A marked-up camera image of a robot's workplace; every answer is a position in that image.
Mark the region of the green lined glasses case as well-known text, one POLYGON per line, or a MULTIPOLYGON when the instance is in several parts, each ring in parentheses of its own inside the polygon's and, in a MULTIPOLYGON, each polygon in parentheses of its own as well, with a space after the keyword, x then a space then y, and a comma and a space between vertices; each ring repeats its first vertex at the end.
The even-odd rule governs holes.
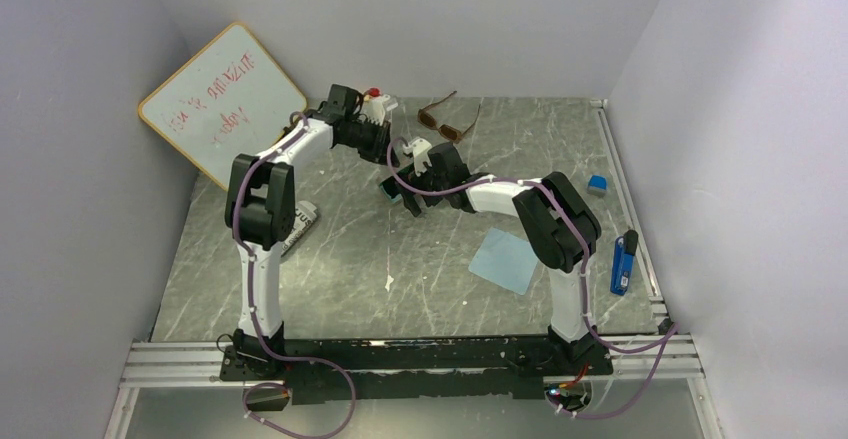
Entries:
POLYGON ((404 194, 407 190, 400 186, 394 177, 388 177, 379 184, 380 191, 388 198, 392 204, 398 204, 403 201, 404 194))

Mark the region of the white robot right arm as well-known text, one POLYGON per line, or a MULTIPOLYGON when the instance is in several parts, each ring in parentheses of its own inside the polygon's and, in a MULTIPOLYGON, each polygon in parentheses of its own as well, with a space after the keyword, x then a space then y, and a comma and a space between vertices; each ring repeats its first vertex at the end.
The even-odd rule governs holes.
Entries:
POLYGON ((552 316, 548 326, 549 358, 561 373, 576 372, 596 345, 589 317, 588 263, 602 235, 600 223, 580 193, 561 172, 542 178, 512 179, 469 171, 450 143, 407 146, 412 164, 396 169, 380 184, 414 216, 423 205, 445 200, 467 213, 497 213, 519 220, 537 260, 548 271, 552 316))

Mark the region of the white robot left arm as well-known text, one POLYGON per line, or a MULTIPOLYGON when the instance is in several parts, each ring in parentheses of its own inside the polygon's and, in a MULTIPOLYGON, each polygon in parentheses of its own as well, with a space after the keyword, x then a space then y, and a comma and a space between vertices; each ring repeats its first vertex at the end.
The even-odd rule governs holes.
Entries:
POLYGON ((396 164, 388 147, 390 113, 397 105, 390 95, 334 84, 318 107, 291 115, 276 143, 233 160, 225 224, 237 244, 242 270, 242 308, 233 350, 258 377, 274 378, 286 364, 279 275, 283 243, 296 220, 297 172, 338 145, 370 163, 396 164))

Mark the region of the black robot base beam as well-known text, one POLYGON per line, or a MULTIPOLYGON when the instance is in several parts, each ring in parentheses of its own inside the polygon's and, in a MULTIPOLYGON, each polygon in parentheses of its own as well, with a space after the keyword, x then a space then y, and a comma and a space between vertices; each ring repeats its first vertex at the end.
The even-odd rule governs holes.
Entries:
POLYGON ((254 339, 223 353, 219 377, 243 385, 278 381, 296 405, 418 397, 508 395, 534 399, 579 375, 607 376, 609 351, 592 336, 568 343, 543 334, 414 339, 289 339, 276 358, 254 339))

